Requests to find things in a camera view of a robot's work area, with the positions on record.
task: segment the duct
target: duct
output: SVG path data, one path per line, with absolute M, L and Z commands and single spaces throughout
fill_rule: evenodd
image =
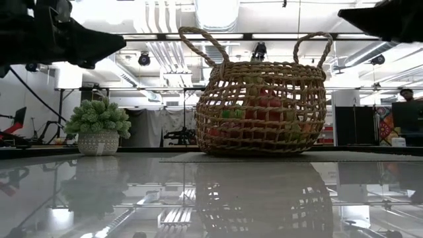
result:
M 150 29 L 147 25 L 147 20 L 145 18 L 145 16 L 147 15 L 146 7 L 145 7 L 145 0 L 137 0 L 135 3 L 136 3 L 136 6 L 139 7 L 141 15 L 137 16 L 134 19 L 134 28 L 137 32 L 140 32 L 140 33 L 150 33 Z M 159 62 L 160 66 L 163 69 L 165 69 L 167 72 L 170 72 L 171 68 L 169 67 L 169 65 L 167 65 L 165 63 L 165 59 L 164 59 L 163 55 L 160 54 L 157 43 L 156 42 L 147 42 L 146 45 L 149 48 L 149 50 L 153 53 L 156 60 Z
M 161 32 L 163 33 L 169 33 L 169 30 L 167 28 L 167 24 L 166 24 L 166 6 L 165 6 L 165 1 L 159 1 L 159 27 Z M 176 52 L 176 48 L 175 48 L 175 44 L 173 44 L 174 42 L 167 42 L 167 45 L 169 47 L 169 49 L 171 49 L 171 52 L 173 54 L 173 57 L 176 61 L 176 64 L 178 65 L 178 68 L 182 71 L 184 71 L 184 68 L 180 62 L 178 53 Z
M 400 78 L 421 72 L 422 70 L 423 70 L 423 64 L 417 65 L 417 66 L 412 67 L 410 69 L 404 70 L 404 71 L 402 71 L 402 72 L 400 72 L 396 75 L 392 75 L 392 76 L 384 77 L 382 79 L 378 79 L 378 80 L 375 81 L 375 83 L 388 83 L 388 82 L 394 81 L 396 79 L 400 79 Z
M 168 2 L 169 4 L 169 27 L 171 28 L 171 32 L 178 32 L 178 27 L 176 26 L 176 4 L 175 0 L 170 0 Z M 182 50 L 182 44 L 180 42 L 172 42 L 176 54 L 179 55 L 178 59 L 180 60 L 180 63 L 182 64 L 185 71 L 188 71 L 188 67 L 185 63 L 184 58 L 184 51 Z
M 376 56 L 386 52 L 395 46 L 398 46 L 400 43 L 396 42 L 374 42 L 365 48 L 359 50 L 352 56 L 349 56 L 345 59 L 344 65 L 339 65 L 339 69 L 343 69 L 346 67 L 354 67 L 361 63 L 367 62 Z
M 195 0 L 196 24 L 209 32 L 234 32 L 237 27 L 239 0 Z M 214 46 L 204 46 L 204 52 L 216 63 L 223 61 L 223 56 Z M 208 77 L 209 70 L 203 69 L 203 77 Z
M 156 18 L 155 18 L 155 10 L 156 10 L 156 3 L 154 0 L 149 0 L 148 3 L 148 26 L 150 27 L 150 30 L 152 32 L 158 32 L 159 30 L 156 27 Z M 166 46 L 163 44 L 163 42 L 155 42 L 157 45 L 157 49 L 159 53 L 163 56 L 165 62 L 167 65 L 170 66 L 172 72 L 176 72 L 176 67 L 174 66 L 171 56 L 169 55 Z
M 127 81 L 128 83 L 132 84 L 133 87 L 143 87 L 144 85 L 140 85 L 137 82 L 137 78 L 133 76 L 128 70 L 126 70 L 123 66 L 119 63 L 115 63 L 116 68 L 112 71 L 119 76 L 119 78 Z M 148 98 L 151 102 L 161 102 L 162 97 L 160 94 L 153 93 L 151 91 L 141 90 L 140 91 L 144 96 Z

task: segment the green fruit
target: green fruit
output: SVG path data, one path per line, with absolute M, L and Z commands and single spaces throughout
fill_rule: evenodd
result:
M 295 124 L 292 126 L 292 130 L 295 132 L 300 132 L 301 131 L 301 127 L 299 127 L 299 124 Z
M 262 83 L 263 82 L 263 78 L 262 77 L 256 77 L 256 78 L 254 78 L 254 82 L 255 83 Z
M 251 96 L 258 96 L 258 89 L 257 89 L 257 88 L 255 88 L 255 87 L 252 87 L 252 88 L 250 89 L 250 95 L 251 95 Z
M 293 112 L 286 112 L 286 120 L 287 121 L 294 121 Z
M 239 109 L 236 109 L 235 110 L 235 113 L 234 113 L 234 117 L 235 118 L 242 118 L 243 117 L 243 111 L 242 110 L 239 110 Z
M 224 110 L 222 112 L 222 118 L 230 118 L 231 117 L 231 112 L 229 110 Z
M 243 79 L 244 79 L 244 82 L 245 82 L 246 84 L 252 83 L 252 79 L 251 79 L 251 77 L 249 77 L 249 76 L 245 76 Z
M 299 134 L 298 133 L 292 133 L 291 140 L 299 140 Z

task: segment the ceiling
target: ceiling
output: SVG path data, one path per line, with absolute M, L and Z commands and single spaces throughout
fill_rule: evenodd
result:
M 83 24 L 84 27 L 99 30 L 103 32 L 112 32 L 119 34 L 140 33 L 142 29 L 135 27 L 134 23 L 139 22 L 140 19 L 148 19 L 151 12 L 149 6 L 154 2 L 155 24 L 159 28 L 160 4 L 159 1 L 147 0 L 145 12 L 141 12 L 141 8 L 137 5 L 140 1 L 116 1 L 116 0 L 80 0 L 78 3 L 73 2 L 74 11 L 73 17 Z M 166 22 L 170 25 L 170 1 L 165 1 Z M 175 0 L 176 3 L 176 26 L 196 26 L 196 14 L 194 12 L 193 0 Z M 353 7 L 372 7 L 376 1 L 354 1 L 354 0 L 306 0 L 306 1 L 290 1 L 286 8 L 282 7 L 283 1 L 272 0 L 240 0 L 239 14 L 237 19 L 236 32 L 339 32 L 351 33 L 360 32 L 357 28 L 347 23 L 346 21 L 337 17 L 337 12 L 344 8 Z M 210 16 L 219 18 L 221 8 L 216 7 L 215 10 L 210 10 Z M 231 50 L 229 55 L 232 61 L 249 60 L 251 52 L 254 49 L 256 42 L 231 42 Z M 345 58 L 351 56 L 357 51 L 372 44 L 370 41 L 337 41 L 332 47 L 332 51 L 327 58 L 327 65 L 325 69 L 328 70 L 328 85 L 344 85 L 349 87 L 353 81 L 358 86 L 371 86 L 374 81 L 382 80 L 388 76 L 400 74 L 404 70 L 419 66 L 419 60 L 423 54 L 419 51 L 420 44 L 400 44 L 396 48 L 383 52 L 386 62 L 383 65 L 361 64 L 350 69 L 345 69 L 348 75 L 354 75 L 353 79 L 345 79 L 345 76 L 339 77 L 332 71 L 332 66 L 335 64 L 336 58 Z M 292 52 L 295 41 L 267 41 L 267 57 L 268 61 L 292 61 Z M 325 42 L 304 42 L 300 45 L 299 56 L 300 63 L 315 64 L 320 58 Z M 142 85 L 159 86 L 159 78 L 161 72 L 161 65 L 155 59 L 154 55 L 150 53 L 151 64 L 148 66 L 140 66 L 138 64 L 138 57 L 141 52 L 149 52 L 145 42 L 128 42 L 127 46 L 116 53 L 116 62 L 127 69 L 132 75 L 137 77 L 137 80 Z M 182 43 L 182 51 L 188 69 L 192 72 L 191 81 L 199 83 L 202 81 L 202 69 L 204 68 L 203 61 L 192 50 L 188 49 Z M 413 86 L 419 85 L 421 78 L 420 71 L 406 77 L 399 77 L 394 81 L 381 85 L 384 87 L 398 87 L 404 85 L 406 82 L 415 81 Z M 107 70 L 96 70 L 84 74 L 85 81 L 96 81 L 101 85 L 116 85 L 115 82 L 120 81 L 113 73 L 108 73 Z

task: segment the red fruit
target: red fruit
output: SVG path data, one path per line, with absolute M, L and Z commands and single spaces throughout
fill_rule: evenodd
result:
M 276 97 L 276 93 L 273 90 L 269 90 L 269 92 L 267 92 L 265 89 L 261 89 L 260 90 L 260 96 L 273 96 Z M 259 106 L 268 106 L 269 103 L 269 99 L 260 99 L 260 102 L 258 103 Z M 273 98 L 270 99 L 270 105 L 271 107 L 281 107 L 282 103 L 280 102 L 280 100 Z
M 269 112 L 269 121 L 279 122 L 281 112 Z M 248 110 L 245 113 L 245 119 L 265 120 L 266 112 L 257 112 L 257 117 L 254 118 L 254 111 Z
M 310 124 L 304 124 L 304 126 L 302 126 L 302 131 L 303 132 L 310 132 L 311 130 L 311 125 Z
M 208 134 L 210 136 L 220 136 L 220 133 L 215 126 L 209 129 Z
M 240 128 L 240 125 L 236 124 L 234 122 L 225 122 L 221 125 L 221 128 Z M 223 137 L 226 137 L 226 138 L 238 138 L 239 137 L 238 131 L 232 131 L 232 132 L 222 131 L 221 134 L 222 134 Z

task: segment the ceiling pipe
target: ceiling pipe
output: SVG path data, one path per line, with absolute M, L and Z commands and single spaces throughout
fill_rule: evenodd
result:
M 148 26 L 150 27 L 150 30 L 152 32 L 159 32 L 159 29 L 157 29 L 156 26 L 156 18 L 155 18 L 155 11 L 156 11 L 156 3 L 154 0 L 149 0 L 148 2 Z M 169 52 L 166 49 L 166 46 L 163 44 L 163 42 L 156 42 L 157 49 L 160 51 L 160 54 L 162 54 L 165 62 L 169 67 L 171 68 L 172 72 L 176 72 L 176 67 L 173 64 L 172 58 L 169 55 Z
M 407 87 L 407 88 L 409 88 L 409 87 L 421 85 L 422 83 L 423 83 L 423 79 L 417 80 L 417 81 L 413 81 L 413 82 L 403 83 L 401 86 L 398 86 L 398 87 Z M 363 97 L 361 97 L 361 99 L 364 99 L 366 97 L 372 97 L 372 96 L 375 96 L 375 95 L 380 95 L 380 94 L 383 94 L 383 93 L 395 92 L 395 91 L 398 92 L 397 89 L 396 90 L 379 90 L 379 91 L 376 91 L 376 92 L 374 92 L 374 93 L 372 93 L 370 95 L 363 96 Z
M 196 24 L 208 32 L 234 32 L 237 27 L 239 0 L 194 0 Z M 214 46 L 204 46 L 204 52 L 216 63 L 223 61 L 223 56 Z M 209 70 L 202 70 L 202 77 L 208 83 Z
M 150 29 L 147 24 L 147 10 L 145 6 L 145 0 L 136 0 L 136 6 L 139 7 L 140 16 L 134 17 L 134 28 L 137 32 L 140 33 L 150 33 Z M 170 72 L 171 68 L 165 63 L 165 59 L 160 54 L 160 51 L 156 45 L 156 42 L 147 42 L 147 47 L 151 52 L 153 52 L 154 57 L 159 62 L 160 66 L 166 70 L 166 72 Z
M 345 67 L 354 67 L 361 63 L 367 62 L 382 53 L 398 46 L 400 43 L 396 42 L 374 42 L 365 48 L 359 50 L 352 56 L 348 56 L 344 61 Z
M 161 32 L 163 33 L 169 33 L 169 29 L 167 28 L 166 24 L 166 5 L 165 1 L 159 1 L 159 27 Z M 176 47 L 173 44 L 174 42 L 167 42 L 167 46 L 169 49 L 171 49 L 171 52 L 173 54 L 173 58 L 176 61 L 176 64 L 178 65 L 178 69 L 181 71 L 184 71 L 184 68 L 180 62 L 180 58 L 178 56 L 178 53 L 176 52 Z
M 404 70 L 404 71 L 402 71 L 402 72 L 400 72 L 400 73 L 398 73 L 396 75 L 392 75 L 392 76 L 388 76 L 388 77 L 384 77 L 384 78 L 378 79 L 378 80 L 375 81 L 375 83 L 388 83 L 388 82 L 392 82 L 394 80 L 397 80 L 397 79 L 400 79 L 400 78 L 403 78 L 403 77 L 406 77 L 406 76 L 409 76 L 409 75 L 412 75 L 412 74 L 421 72 L 422 70 L 423 70 L 423 64 L 417 65 L 417 66 L 412 67 L 410 69 Z
M 171 28 L 171 32 L 178 32 L 178 27 L 176 26 L 176 3 L 175 0 L 170 0 L 168 2 L 169 4 L 169 27 Z M 180 63 L 182 64 L 185 71 L 188 70 L 188 66 L 185 63 L 185 57 L 184 57 L 184 50 L 182 49 L 182 44 L 180 42 L 172 42 L 176 53 L 178 55 L 178 58 L 180 60 Z
M 124 81 L 128 82 L 132 87 L 135 88 L 142 88 L 147 87 L 137 81 L 137 78 L 133 76 L 124 66 L 120 65 L 119 63 L 113 61 L 113 57 L 109 56 L 99 62 L 97 62 L 96 66 L 98 69 L 106 69 L 108 71 L 113 72 L 119 78 L 123 79 Z M 151 91 L 141 91 L 141 93 L 148 98 L 151 102 L 162 102 L 162 97 L 160 94 L 153 93 Z
M 410 57 L 410 56 L 414 56 L 414 55 L 416 55 L 416 54 L 418 54 L 418 53 L 420 53 L 420 52 L 422 52 L 423 51 L 423 48 L 419 48 L 419 49 L 417 49 L 417 50 L 415 50 L 415 51 L 413 51 L 413 52 L 411 52 L 411 53 L 409 53 L 409 54 L 407 54 L 406 56 L 403 56 L 403 57 L 401 57 L 401 58 L 399 58 L 399 59 L 396 59 L 395 61 L 392 61 L 392 62 L 389 62 L 389 63 L 384 63 L 383 65 L 382 65 L 382 69 L 383 68 L 386 68 L 386 67 L 394 67 L 392 64 L 393 63 L 395 63 L 395 62 L 398 62 L 398 61 L 400 61 L 400 60 L 403 60 L 403 59 L 405 59 L 405 58 L 408 58 L 408 57 Z M 370 74 L 372 74 L 373 73 L 373 70 L 371 70 L 371 71 L 368 71 L 368 72 L 366 72 L 366 73 L 363 73 L 363 74 L 361 74 L 360 75 L 360 78 L 361 77 L 365 77 L 365 76 L 367 76 L 367 75 L 370 75 Z

